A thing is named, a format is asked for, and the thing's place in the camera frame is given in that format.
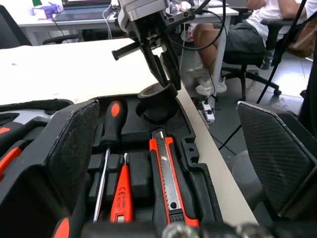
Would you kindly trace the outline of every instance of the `laptop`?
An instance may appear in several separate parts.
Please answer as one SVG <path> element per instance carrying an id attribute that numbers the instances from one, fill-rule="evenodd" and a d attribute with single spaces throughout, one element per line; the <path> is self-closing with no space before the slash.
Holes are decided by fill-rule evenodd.
<path id="1" fill-rule="evenodd" d="M 112 10 L 111 0 L 62 0 L 64 11 L 54 21 L 80 21 L 107 18 Z"/>

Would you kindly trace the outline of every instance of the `white table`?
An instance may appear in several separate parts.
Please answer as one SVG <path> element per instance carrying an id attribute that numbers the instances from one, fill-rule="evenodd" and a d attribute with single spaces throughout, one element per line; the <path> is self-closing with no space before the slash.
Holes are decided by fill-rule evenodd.
<path id="1" fill-rule="evenodd" d="M 120 39 L 0 50 L 2 80 L 7 89 L 14 88 L 2 90 L 0 104 L 53 98 L 80 103 L 102 95 L 139 93 L 157 82 L 143 54 L 138 51 L 115 61 L 111 53 L 131 42 Z M 224 221 L 256 223 L 184 87 L 177 97 L 195 131 L 199 162 L 208 166 Z"/>
<path id="2" fill-rule="evenodd" d="M 222 16 L 222 8 L 210 8 L 211 11 Z M 109 23 L 114 26 L 115 13 L 111 14 L 109 18 Z M 230 22 L 231 16 L 238 15 L 238 12 L 230 8 L 226 8 L 226 22 Z M 35 32 L 49 32 L 49 31 L 58 31 L 58 27 L 52 20 L 38 20 L 35 16 L 23 16 L 22 18 L 16 18 L 16 23 L 23 30 L 23 32 L 28 36 L 32 45 L 38 46 L 39 43 L 36 39 Z M 210 22 L 219 22 L 218 18 L 212 14 L 204 14 L 197 16 L 192 22 L 195 23 L 210 23 Z M 85 30 L 85 29 L 106 29 L 105 20 L 100 17 L 97 20 L 84 20 L 84 21 L 61 21 L 57 22 L 61 30 Z"/>

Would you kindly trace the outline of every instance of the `chair base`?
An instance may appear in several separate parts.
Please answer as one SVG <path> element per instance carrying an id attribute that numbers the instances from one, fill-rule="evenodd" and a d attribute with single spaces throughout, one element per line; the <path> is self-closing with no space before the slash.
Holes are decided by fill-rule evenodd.
<path id="1" fill-rule="evenodd" d="M 260 77 L 257 72 L 253 73 L 253 71 L 247 71 L 247 65 L 242 65 L 241 69 L 238 68 L 228 68 L 228 67 L 223 67 L 222 71 L 228 71 L 229 73 L 224 75 L 227 79 L 231 78 L 239 78 L 241 81 L 241 88 L 242 88 L 242 98 L 240 101 L 245 101 L 246 100 L 246 78 L 249 78 L 253 81 L 262 83 L 262 84 L 267 84 L 268 80 L 265 78 Z M 282 94 L 282 92 L 279 90 L 279 86 L 275 83 L 270 83 L 269 87 L 274 88 L 274 95 L 279 96 Z"/>

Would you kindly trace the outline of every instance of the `screwdriver shaft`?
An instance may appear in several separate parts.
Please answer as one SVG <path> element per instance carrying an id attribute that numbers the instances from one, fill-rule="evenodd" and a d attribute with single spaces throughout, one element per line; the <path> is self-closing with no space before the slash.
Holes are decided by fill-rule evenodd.
<path id="1" fill-rule="evenodd" d="M 108 147 L 106 150 L 106 155 L 105 155 L 105 164 L 104 164 L 104 168 L 103 168 L 103 173 L 102 173 L 101 179 L 100 179 L 101 181 L 100 181 L 100 186 L 99 186 L 99 191 L 98 191 L 98 196 L 97 196 L 97 202 L 96 202 L 93 222 L 97 222 L 97 220 L 99 218 L 99 214 L 100 214 L 101 201 L 103 199 L 103 193 L 104 193 L 105 182 L 106 182 L 106 169 L 107 169 L 107 161 L 108 161 L 109 155 L 110 155 L 110 148 Z"/>

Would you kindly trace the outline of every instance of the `power strip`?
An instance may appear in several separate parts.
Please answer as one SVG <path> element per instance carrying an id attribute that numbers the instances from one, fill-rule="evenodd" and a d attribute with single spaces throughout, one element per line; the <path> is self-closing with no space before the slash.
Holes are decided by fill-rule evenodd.
<path id="1" fill-rule="evenodd" d="M 211 109 L 210 104 L 205 104 L 205 101 L 202 101 L 202 103 L 203 103 L 203 108 L 204 108 L 207 124 L 214 123 L 215 118 L 213 114 L 213 109 Z"/>

